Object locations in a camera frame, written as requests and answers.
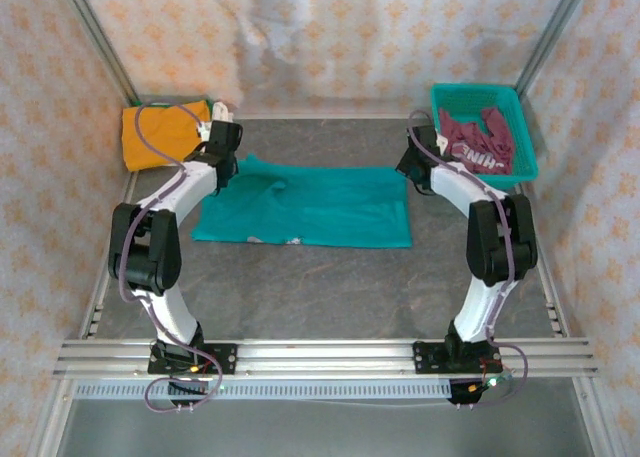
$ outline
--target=teal basket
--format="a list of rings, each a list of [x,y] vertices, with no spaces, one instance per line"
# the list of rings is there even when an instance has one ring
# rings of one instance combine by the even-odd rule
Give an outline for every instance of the teal basket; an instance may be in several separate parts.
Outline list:
[[[431,87],[431,108],[438,132],[438,110],[441,108],[449,112],[452,119],[461,123],[476,122],[487,132],[481,113],[487,107],[497,107],[509,125],[516,147],[513,172],[511,175],[476,175],[500,190],[534,180],[538,176],[538,164],[515,90],[503,85],[485,84],[436,84]]]

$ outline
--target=orange cloth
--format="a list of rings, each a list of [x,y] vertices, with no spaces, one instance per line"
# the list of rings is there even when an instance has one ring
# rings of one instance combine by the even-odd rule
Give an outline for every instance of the orange cloth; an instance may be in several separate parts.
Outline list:
[[[185,107],[202,121],[210,120],[207,102],[193,102]],[[168,162],[151,152],[142,143],[135,128],[138,107],[122,111],[122,154],[131,172],[158,167]],[[196,121],[178,107],[147,107],[140,113],[140,129],[144,138],[155,148],[182,161],[200,143]]]

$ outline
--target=teal towel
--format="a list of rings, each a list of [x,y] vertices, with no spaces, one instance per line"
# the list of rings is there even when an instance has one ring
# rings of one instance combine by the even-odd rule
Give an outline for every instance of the teal towel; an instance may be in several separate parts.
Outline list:
[[[290,167],[252,155],[238,166],[203,200],[195,240],[411,247],[407,184],[390,167]]]

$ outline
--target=gray floor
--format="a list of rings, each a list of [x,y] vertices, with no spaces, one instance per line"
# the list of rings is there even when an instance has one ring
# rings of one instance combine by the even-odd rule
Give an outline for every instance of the gray floor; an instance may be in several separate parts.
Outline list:
[[[77,401],[58,457],[593,455],[571,379],[532,379],[505,404],[473,411],[372,403],[214,400],[193,415],[157,415],[141,401]]]
[[[300,166],[394,166],[406,149],[405,121],[262,120],[242,122],[239,156]],[[171,169],[140,173],[133,199],[157,190]],[[362,250],[193,242],[200,208],[180,228],[180,287],[208,339],[441,338],[470,281],[466,220],[440,197],[409,193],[414,246]],[[509,297],[501,337],[552,331],[537,271]],[[109,285],[97,336],[147,338],[141,306]]]

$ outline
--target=black mounting plate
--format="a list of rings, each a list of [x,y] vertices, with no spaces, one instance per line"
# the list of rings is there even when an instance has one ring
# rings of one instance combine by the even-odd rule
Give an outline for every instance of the black mounting plate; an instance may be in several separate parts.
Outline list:
[[[238,344],[206,342],[199,346],[199,349],[216,358],[222,367],[223,375],[233,375],[236,373],[236,365],[238,363]],[[152,358],[149,359],[147,373],[150,375],[172,375],[176,374],[177,371],[175,364],[172,364],[170,361],[165,359],[152,356]],[[194,373],[194,376],[217,373],[218,369],[216,369],[214,365],[210,364],[206,367],[204,373]]]
[[[483,367],[481,360],[500,360],[500,354],[496,356],[498,350],[489,347],[486,355],[480,355],[474,359],[461,359],[452,362],[444,342],[421,342],[413,343],[413,363],[416,374],[482,374]],[[488,374],[499,374],[502,372],[502,365],[495,362],[487,362]]]

